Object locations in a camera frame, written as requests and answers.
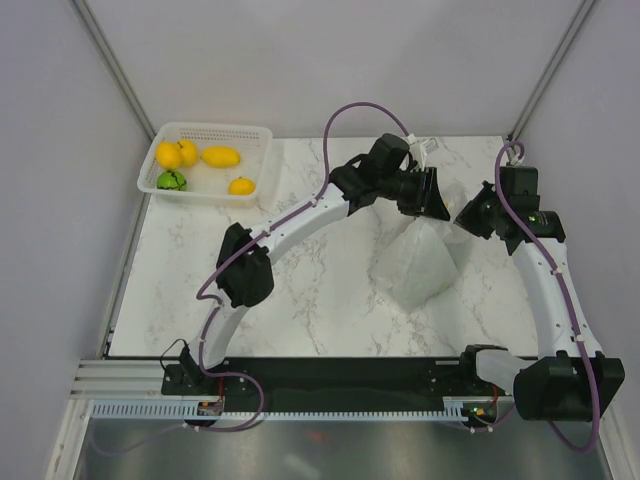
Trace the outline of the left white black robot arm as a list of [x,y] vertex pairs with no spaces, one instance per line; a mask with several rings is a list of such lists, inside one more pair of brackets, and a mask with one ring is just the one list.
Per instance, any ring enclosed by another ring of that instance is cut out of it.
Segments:
[[213,391],[216,368],[248,310],[274,289],[273,268],[294,246],[324,227],[369,207],[392,201],[409,217],[447,221],[434,167],[419,166],[408,141],[392,134],[370,150],[331,170],[321,188],[291,209],[256,226],[234,223],[225,231],[216,269],[196,293],[211,303],[210,313],[181,355],[184,382],[197,394]]

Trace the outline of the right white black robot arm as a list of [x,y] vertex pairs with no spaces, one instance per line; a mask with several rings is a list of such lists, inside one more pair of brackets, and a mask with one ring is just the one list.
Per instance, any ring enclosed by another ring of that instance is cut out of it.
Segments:
[[485,182],[456,225],[488,239],[498,236],[525,286],[538,353],[521,359],[503,347],[470,346],[474,360],[457,370],[458,385],[480,394],[491,384],[514,397],[525,420],[583,421],[602,415],[625,379],[622,362],[608,358],[579,304],[568,269],[559,216],[539,208],[538,172],[502,166],[498,184]]

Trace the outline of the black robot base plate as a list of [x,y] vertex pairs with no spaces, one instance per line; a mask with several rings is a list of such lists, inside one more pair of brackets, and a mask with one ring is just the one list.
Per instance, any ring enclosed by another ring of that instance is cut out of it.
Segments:
[[456,357],[228,357],[210,371],[227,377],[168,365],[161,392],[220,393],[232,411],[248,412],[258,407],[259,393],[233,372],[257,380],[269,412],[426,411],[442,408],[446,397],[492,402],[498,392]]

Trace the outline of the white lemon-print plastic bag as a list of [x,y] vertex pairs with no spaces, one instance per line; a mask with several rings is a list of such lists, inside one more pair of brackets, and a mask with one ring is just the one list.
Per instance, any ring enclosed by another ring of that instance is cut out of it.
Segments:
[[383,298],[412,312],[447,290],[469,258],[470,234],[454,224],[419,217],[373,262],[370,278]]

